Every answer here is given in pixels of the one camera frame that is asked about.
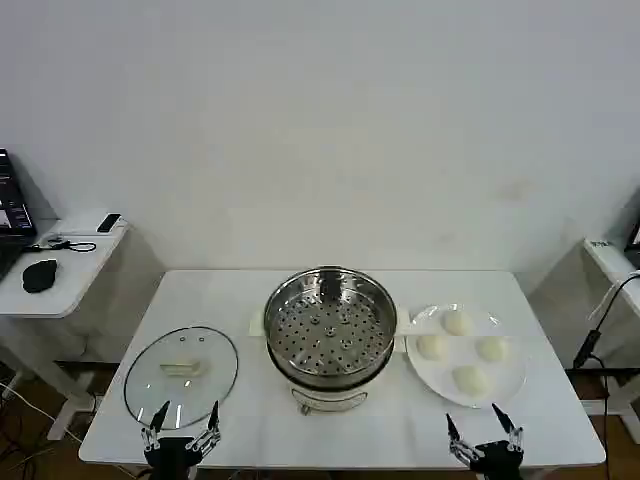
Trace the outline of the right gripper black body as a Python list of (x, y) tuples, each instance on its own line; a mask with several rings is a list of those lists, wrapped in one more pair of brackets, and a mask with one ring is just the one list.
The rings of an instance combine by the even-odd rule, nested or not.
[(507, 440), (475, 446), (477, 453), (470, 461), (470, 469), (489, 480), (521, 480), (520, 466), (523, 449)]

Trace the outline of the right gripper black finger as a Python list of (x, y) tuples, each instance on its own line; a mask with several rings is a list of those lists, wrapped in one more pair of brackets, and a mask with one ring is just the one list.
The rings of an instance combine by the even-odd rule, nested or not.
[(446, 421), (449, 452), (462, 464), (472, 469), (483, 454), (462, 438), (449, 413), (446, 414)]
[(510, 451), (522, 452), (523, 428), (516, 427), (511, 418), (498, 405), (492, 404), (494, 413), (496, 414), (500, 425), (508, 436), (507, 449)]

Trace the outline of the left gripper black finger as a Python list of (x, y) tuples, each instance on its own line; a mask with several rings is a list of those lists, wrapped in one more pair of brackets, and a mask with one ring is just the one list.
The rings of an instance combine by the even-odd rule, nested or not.
[(216, 401), (213, 405), (207, 428), (187, 445), (187, 449), (195, 451), (196, 453), (210, 453), (220, 439), (219, 402)]
[(141, 437), (145, 450), (157, 450), (160, 448), (158, 434), (162, 430), (169, 406), (170, 401), (166, 401), (153, 415), (150, 425), (141, 429)]

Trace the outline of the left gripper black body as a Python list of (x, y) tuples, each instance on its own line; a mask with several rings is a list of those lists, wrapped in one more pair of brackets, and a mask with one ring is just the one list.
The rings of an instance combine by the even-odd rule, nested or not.
[(188, 447), (192, 437), (166, 437), (145, 449), (146, 473), (151, 480), (187, 480), (202, 461), (198, 446)]

